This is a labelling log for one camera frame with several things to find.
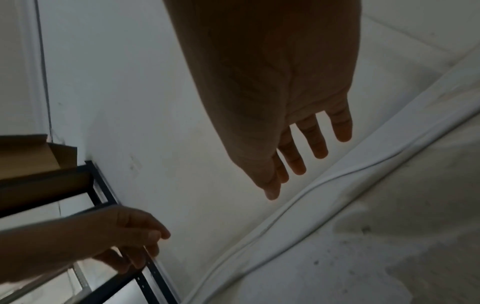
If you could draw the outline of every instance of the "cardboard box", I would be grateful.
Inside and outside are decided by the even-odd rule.
[[[0,136],[1,216],[85,192],[93,179],[77,167],[77,149],[47,135]]]

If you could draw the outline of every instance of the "hand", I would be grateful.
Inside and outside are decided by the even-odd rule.
[[[316,113],[352,137],[347,92],[360,41],[360,0],[166,0],[205,109],[230,158],[273,200],[306,171],[296,124],[328,155]]]
[[[113,206],[0,233],[0,282],[18,281],[94,258],[120,273],[145,265],[170,232],[151,214]],[[122,257],[112,247],[126,255]]]

